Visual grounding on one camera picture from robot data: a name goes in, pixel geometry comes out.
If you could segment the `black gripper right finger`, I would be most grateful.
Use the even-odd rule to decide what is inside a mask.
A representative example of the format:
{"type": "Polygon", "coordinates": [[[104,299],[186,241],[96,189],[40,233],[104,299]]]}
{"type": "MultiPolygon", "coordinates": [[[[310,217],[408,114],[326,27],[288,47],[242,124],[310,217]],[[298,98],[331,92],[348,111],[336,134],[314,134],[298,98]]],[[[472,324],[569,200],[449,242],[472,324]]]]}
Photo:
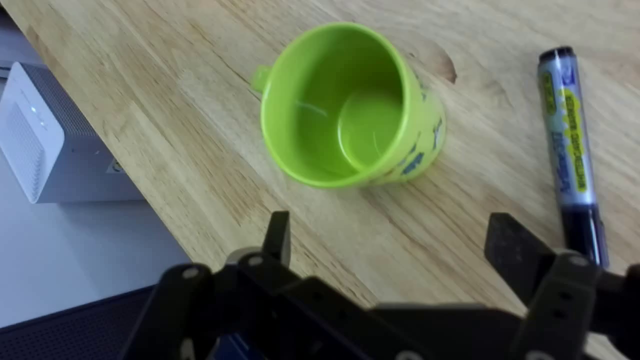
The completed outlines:
{"type": "Polygon", "coordinates": [[[515,358],[584,360],[596,333],[640,360],[640,264],[615,274],[575,251],[554,252],[508,213],[489,219],[485,256],[526,307],[515,358]]]}

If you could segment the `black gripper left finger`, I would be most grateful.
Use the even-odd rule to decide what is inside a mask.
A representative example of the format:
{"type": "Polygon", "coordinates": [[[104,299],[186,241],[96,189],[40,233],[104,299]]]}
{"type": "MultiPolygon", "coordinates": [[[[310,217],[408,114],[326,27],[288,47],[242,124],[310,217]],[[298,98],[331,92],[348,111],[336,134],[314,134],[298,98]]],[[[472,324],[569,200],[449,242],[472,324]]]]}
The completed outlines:
{"type": "Polygon", "coordinates": [[[222,338],[242,338],[268,360],[429,360],[401,330],[320,279],[291,269],[291,215],[274,213],[261,249],[166,270],[122,360],[207,360],[222,338]]]}

